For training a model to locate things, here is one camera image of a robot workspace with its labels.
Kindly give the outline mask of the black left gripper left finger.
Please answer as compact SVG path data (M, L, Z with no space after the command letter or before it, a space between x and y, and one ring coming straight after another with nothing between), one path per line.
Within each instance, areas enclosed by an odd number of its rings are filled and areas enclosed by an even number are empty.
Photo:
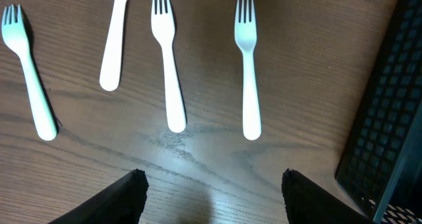
M53 224L139 223L149 184L144 171L134 169Z

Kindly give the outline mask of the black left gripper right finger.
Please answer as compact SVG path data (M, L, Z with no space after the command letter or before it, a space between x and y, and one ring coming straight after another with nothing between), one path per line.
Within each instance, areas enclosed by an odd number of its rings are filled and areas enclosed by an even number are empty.
M373 224L293 169L283 173L282 194L289 224Z

